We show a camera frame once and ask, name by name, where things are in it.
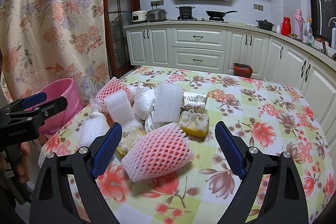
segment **tablecloth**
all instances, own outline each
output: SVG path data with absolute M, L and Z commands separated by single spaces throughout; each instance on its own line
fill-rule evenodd
M 142 66 L 121 80 L 128 87 L 160 82 L 185 91 L 207 94 L 210 127 L 203 138 L 189 136 L 194 158 L 171 174 L 132 183 L 116 154 L 97 184 L 121 224 L 217 223 L 235 195 L 240 180 L 234 176 L 216 139 L 214 126 L 224 121 L 247 145 L 263 153 L 288 151 L 301 176 L 312 222 L 335 191 L 331 154 L 321 126 L 301 92 L 294 87 L 209 72 Z M 54 151 L 67 155 L 78 150 L 81 125 L 91 112 L 85 107 L 42 148 L 40 165 Z M 258 215 L 269 176 L 264 176 L 252 207 Z M 77 210 L 88 220 L 76 182 L 69 176 Z

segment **silver screw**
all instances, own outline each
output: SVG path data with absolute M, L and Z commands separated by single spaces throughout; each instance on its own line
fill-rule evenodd
M 49 153 L 47 154 L 47 158 L 51 159 L 54 155 L 55 155 L 54 152 L 49 152 Z
M 256 148 L 256 147 L 250 147 L 250 148 L 249 148 L 249 151 L 250 151 L 252 154 L 256 154 L 256 153 L 258 153 L 258 148 Z
M 81 147 L 80 149 L 79 149 L 79 153 L 80 154 L 85 154 L 87 152 L 87 147 Z
M 283 152 L 283 156 L 289 159 L 291 157 L 291 154 L 289 152 Z

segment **red garbage bag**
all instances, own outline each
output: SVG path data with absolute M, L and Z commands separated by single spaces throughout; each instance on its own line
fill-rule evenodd
M 39 132 L 41 134 L 54 135 L 83 109 L 83 104 L 81 98 L 79 97 L 76 83 L 72 78 L 64 78 L 52 82 L 39 90 L 37 93 L 43 91 L 48 96 L 45 102 L 51 101 L 60 96 L 63 96 L 68 100 L 68 106 L 65 111 L 58 113 L 49 119 L 46 119 L 45 124 L 40 127 Z M 41 104 L 33 106 L 29 109 L 38 107 Z

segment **kitchen cabinet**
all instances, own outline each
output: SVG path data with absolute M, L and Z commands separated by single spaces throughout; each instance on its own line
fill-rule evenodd
M 172 46 L 226 50 L 226 27 L 204 25 L 172 25 Z
M 128 30 L 127 43 L 131 64 L 136 66 L 150 65 L 145 28 Z
M 151 66 L 173 67 L 170 28 L 147 29 L 147 43 Z
M 276 82 L 282 61 L 284 46 L 285 41 L 275 37 L 270 37 L 266 54 L 265 69 L 262 75 L 263 80 Z
M 336 74 L 321 61 L 310 58 L 301 92 L 313 109 L 328 142 L 335 145 Z
M 225 52 L 173 47 L 173 68 L 223 73 Z
M 281 65 L 276 83 L 301 88 L 305 69 L 308 68 L 309 53 L 286 43 L 281 54 Z
M 233 74 L 234 63 L 251 66 L 252 78 L 261 79 L 266 62 L 269 35 L 227 28 L 224 73 Z

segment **blue gripper pad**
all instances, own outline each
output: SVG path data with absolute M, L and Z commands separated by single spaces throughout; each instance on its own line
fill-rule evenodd
M 215 127 L 216 140 L 222 149 L 225 159 L 230 165 L 232 172 L 243 180 L 246 176 L 243 156 L 240 154 L 238 148 L 235 146 L 226 130 L 227 129 L 218 122 Z
M 41 102 L 44 102 L 47 100 L 47 94 L 45 92 L 40 92 L 38 94 L 34 94 L 30 97 L 27 97 L 23 102 L 22 102 L 22 107 L 24 108 L 30 108 L 32 106 L 38 105 Z
M 117 123 L 95 154 L 91 170 L 91 176 L 94 179 L 97 179 L 98 176 L 104 174 L 120 143 L 122 133 L 121 125 Z

